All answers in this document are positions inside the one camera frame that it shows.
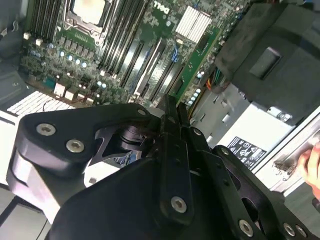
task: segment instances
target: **capacitor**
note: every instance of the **capacitor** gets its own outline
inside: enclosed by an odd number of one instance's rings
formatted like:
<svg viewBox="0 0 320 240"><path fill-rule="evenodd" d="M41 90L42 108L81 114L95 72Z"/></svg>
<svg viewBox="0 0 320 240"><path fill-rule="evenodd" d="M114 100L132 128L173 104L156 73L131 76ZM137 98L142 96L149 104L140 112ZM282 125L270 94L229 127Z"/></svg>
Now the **capacitor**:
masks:
<svg viewBox="0 0 320 240"><path fill-rule="evenodd" d="M73 72L73 71L68 71L68 72L66 73L66 75L67 75L68 77L73 77L73 76L74 76L74 72Z"/></svg>

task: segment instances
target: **human hand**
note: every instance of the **human hand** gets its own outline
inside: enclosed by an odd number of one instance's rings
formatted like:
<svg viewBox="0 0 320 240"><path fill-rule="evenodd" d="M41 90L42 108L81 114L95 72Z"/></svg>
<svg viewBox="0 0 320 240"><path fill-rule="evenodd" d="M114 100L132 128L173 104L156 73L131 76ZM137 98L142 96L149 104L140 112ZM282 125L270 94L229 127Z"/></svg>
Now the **human hand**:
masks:
<svg viewBox="0 0 320 240"><path fill-rule="evenodd" d="M301 154L297 168L304 181L312 187L313 195L320 200L320 142Z"/></svg>

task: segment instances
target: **gray panel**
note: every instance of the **gray panel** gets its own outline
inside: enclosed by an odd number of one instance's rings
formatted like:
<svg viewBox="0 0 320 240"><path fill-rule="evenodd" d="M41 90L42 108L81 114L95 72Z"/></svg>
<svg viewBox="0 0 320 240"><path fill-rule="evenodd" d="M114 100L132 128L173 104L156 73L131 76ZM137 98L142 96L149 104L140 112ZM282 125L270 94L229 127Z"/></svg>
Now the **gray panel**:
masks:
<svg viewBox="0 0 320 240"><path fill-rule="evenodd" d="M238 89L232 84L221 94L207 90L195 109L192 125L201 130L206 138L212 135L213 138L209 145L213 147L249 105L250 103L243 99Z"/></svg>

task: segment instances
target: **white label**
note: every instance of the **white label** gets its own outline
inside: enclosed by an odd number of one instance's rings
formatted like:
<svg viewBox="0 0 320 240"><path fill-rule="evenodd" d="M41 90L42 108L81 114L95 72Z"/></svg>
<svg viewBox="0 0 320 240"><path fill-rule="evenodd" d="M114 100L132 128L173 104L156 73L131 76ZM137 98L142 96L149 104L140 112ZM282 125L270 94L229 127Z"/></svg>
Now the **white label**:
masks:
<svg viewBox="0 0 320 240"><path fill-rule="evenodd" d="M154 8L159 9L161 12L164 12L165 14L168 14L170 9L168 7L165 7L160 2L154 1Z"/></svg>

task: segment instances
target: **finger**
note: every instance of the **finger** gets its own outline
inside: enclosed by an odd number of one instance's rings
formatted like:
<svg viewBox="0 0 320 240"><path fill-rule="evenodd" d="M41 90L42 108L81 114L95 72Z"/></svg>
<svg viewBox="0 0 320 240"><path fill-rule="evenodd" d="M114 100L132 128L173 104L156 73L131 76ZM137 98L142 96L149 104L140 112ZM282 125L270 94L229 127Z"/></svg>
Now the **finger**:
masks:
<svg viewBox="0 0 320 240"><path fill-rule="evenodd" d="M304 180L307 180L308 178L307 163L310 155L311 155L311 150L305 151L303 154L301 154L298 160L297 168Z"/></svg>
<svg viewBox="0 0 320 240"><path fill-rule="evenodd" d="M307 163L308 177L312 183L315 183L318 179L320 154L317 145L318 144L316 144L312 149L309 161Z"/></svg>

